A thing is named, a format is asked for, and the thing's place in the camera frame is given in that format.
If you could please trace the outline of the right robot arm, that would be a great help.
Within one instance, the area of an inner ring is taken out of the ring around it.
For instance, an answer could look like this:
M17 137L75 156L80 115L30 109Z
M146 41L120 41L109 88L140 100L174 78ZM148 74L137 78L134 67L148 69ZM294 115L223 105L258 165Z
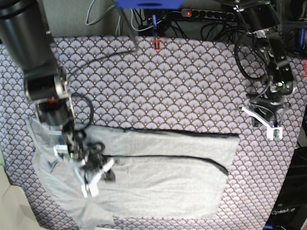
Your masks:
M36 0L1 1L0 39L24 74L24 94L34 104L39 121L61 130L64 143L54 147L55 155L72 161L83 185L113 181L115 162L104 155L105 145L84 145L85 130L75 127L66 74L52 52Z

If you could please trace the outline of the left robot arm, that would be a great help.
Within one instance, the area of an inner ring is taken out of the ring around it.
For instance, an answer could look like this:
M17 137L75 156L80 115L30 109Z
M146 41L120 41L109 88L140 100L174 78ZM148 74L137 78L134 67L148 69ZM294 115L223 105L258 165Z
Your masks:
M250 109L259 117L255 123L264 119L273 127L277 127L282 115L278 110L286 110L285 97L291 95L296 88L290 61L286 56L282 38L277 31L280 21L269 0L236 0L233 9L244 24L245 31L235 43L234 56L242 75L250 82L259 82L263 89L248 94ZM257 78L246 73L239 59L239 47L243 40L251 35L256 54L263 61L265 73Z

